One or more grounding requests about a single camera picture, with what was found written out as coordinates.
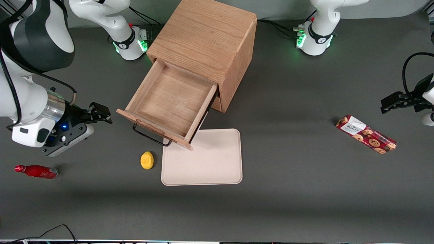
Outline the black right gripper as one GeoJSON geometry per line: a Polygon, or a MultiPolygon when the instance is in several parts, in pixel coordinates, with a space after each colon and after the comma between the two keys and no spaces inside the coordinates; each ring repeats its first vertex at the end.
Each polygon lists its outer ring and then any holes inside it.
{"type": "Polygon", "coordinates": [[[66,102],[63,116],[51,131],[52,143],[78,143],[91,135],[91,126],[87,124],[100,121],[112,124],[108,107],[96,102],[89,105],[90,114],[85,109],[66,102]]]}

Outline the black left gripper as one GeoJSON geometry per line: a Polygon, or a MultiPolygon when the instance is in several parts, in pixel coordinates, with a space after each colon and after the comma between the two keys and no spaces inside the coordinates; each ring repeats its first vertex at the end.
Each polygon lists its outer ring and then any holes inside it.
{"type": "Polygon", "coordinates": [[[398,108],[413,107],[416,113],[425,110],[433,110],[434,103],[434,79],[433,74],[420,80],[414,90],[410,93],[415,102],[407,103],[407,95],[401,91],[394,92],[381,100],[381,113],[386,114],[389,111],[398,108]]]}

